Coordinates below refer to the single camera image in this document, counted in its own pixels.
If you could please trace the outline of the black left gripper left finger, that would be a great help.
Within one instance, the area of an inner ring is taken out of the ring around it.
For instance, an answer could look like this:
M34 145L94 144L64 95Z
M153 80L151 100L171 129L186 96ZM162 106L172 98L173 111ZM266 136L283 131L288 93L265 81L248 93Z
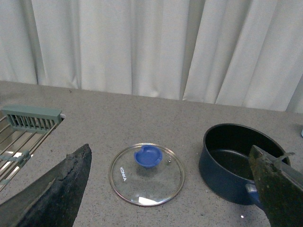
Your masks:
M71 227L78 215L92 161L88 144L0 206L2 227Z

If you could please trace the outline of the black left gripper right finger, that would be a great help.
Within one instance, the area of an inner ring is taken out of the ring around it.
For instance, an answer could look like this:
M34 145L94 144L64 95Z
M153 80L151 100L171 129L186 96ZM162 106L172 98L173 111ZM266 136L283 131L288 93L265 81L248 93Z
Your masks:
M303 174L283 162L292 155L274 157L256 145L250 149L249 164L258 194L253 201L272 227L303 225Z

